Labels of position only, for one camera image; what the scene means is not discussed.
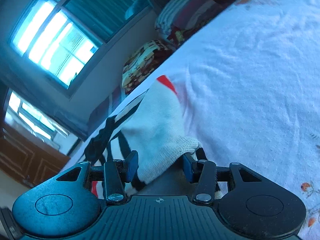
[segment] bed sheet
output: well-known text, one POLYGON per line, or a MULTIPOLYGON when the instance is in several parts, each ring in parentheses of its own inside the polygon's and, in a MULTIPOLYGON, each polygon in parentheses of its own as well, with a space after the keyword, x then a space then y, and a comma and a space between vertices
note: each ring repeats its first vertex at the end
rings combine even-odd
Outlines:
POLYGON ((240 162, 296 194, 307 208, 299 236, 318 239, 320 0, 236 1, 114 114, 162 74, 175 85, 186 134, 201 141, 208 158, 218 166, 240 162))

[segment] flower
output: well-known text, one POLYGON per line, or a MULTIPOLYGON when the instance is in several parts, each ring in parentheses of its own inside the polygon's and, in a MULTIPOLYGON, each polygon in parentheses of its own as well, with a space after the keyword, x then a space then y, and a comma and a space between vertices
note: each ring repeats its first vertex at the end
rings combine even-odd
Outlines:
POLYGON ((310 188, 310 187, 311 187, 311 185, 307 182, 304 182, 301 184, 301 189, 303 192, 306 192, 308 190, 308 188, 310 188))
POLYGON ((308 221, 308 227, 313 226, 313 224, 316 222, 316 219, 314 217, 311 217, 308 221))

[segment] wooden door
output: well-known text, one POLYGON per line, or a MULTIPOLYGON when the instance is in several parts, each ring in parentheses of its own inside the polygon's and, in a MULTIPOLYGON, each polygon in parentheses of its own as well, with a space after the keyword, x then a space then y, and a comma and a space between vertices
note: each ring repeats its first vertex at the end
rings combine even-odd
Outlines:
POLYGON ((0 169, 21 184, 32 188, 58 174, 70 158, 33 135, 11 115, 5 114, 7 101, 2 95, 0 169))

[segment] red stripe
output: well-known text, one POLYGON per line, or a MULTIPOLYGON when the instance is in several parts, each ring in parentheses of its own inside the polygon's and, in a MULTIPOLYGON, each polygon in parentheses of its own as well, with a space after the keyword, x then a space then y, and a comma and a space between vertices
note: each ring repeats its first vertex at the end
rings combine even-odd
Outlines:
POLYGON ((162 83, 163 85, 165 85, 166 87, 168 87, 169 89, 171 89, 173 93, 177 94, 174 86, 172 85, 170 80, 165 75, 162 75, 162 76, 158 77, 157 80, 160 83, 162 83))
POLYGON ((98 193, 97 193, 97 181, 93 181, 92 182, 92 190, 91 190, 91 192, 93 193, 93 194, 95 194, 96 195, 96 197, 98 197, 98 193))

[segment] black and white garment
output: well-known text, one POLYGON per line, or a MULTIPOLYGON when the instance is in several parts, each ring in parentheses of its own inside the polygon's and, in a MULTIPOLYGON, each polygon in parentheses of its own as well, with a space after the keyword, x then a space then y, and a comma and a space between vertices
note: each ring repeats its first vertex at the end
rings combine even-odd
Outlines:
MULTIPOLYGON (((185 136, 183 127, 175 88, 166 76, 160 76, 149 90, 106 120, 105 128, 86 147, 82 160, 98 166, 113 159, 124 160, 136 150, 139 167, 133 181, 125 186, 127 195, 132 195, 163 174, 184 153, 191 153, 196 160, 206 159, 201 143, 185 136)), ((92 192, 103 198, 101 182, 93 183, 92 192)))

